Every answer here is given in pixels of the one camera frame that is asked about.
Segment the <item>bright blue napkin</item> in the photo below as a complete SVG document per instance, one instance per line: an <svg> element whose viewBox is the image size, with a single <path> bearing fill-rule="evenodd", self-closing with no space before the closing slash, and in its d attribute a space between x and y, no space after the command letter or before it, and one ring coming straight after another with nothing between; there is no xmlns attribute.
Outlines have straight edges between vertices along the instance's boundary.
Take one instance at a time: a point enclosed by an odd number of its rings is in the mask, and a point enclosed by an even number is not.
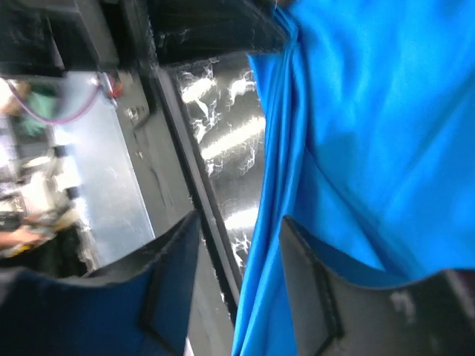
<svg viewBox="0 0 475 356"><path fill-rule="evenodd" d="M253 55L261 204L234 355L295 355L278 235L311 234L406 281L474 267L474 3L294 1Z"/></svg>

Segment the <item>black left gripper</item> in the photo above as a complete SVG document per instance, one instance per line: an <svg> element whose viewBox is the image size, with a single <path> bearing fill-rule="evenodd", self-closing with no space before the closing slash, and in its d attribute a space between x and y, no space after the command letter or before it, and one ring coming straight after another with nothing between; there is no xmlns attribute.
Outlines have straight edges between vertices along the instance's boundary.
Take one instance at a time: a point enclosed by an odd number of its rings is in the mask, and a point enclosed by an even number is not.
<svg viewBox="0 0 475 356"><path fill-rule="evenodd" d="M1 74L7 78L274 53L285 41L270 1L1 3Z"/></svg>

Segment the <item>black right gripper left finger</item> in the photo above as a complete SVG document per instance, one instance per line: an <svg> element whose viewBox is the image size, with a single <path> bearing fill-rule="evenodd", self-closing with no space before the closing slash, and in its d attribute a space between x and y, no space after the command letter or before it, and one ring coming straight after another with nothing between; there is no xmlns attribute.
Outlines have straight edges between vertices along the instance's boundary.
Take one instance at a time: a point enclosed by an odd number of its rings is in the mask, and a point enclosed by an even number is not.
<svg viewBox="0 0 475 356"><path fill-rule="evenodd" d="M182 355L200 242L190 211L84 277L1 270L3 355Z"/></svg>

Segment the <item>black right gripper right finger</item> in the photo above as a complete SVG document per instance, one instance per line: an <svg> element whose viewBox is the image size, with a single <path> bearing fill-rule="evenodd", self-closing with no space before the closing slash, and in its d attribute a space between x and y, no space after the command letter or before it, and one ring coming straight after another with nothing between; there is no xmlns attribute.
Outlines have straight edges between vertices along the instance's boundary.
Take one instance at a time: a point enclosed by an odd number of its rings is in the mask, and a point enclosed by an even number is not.
<svg viewBox="0 0 475 356"><path fill-rule="evenodd" d="M472 355L474 272L412 283L366 266L291 217L279 235L300 355Z"/></svg>

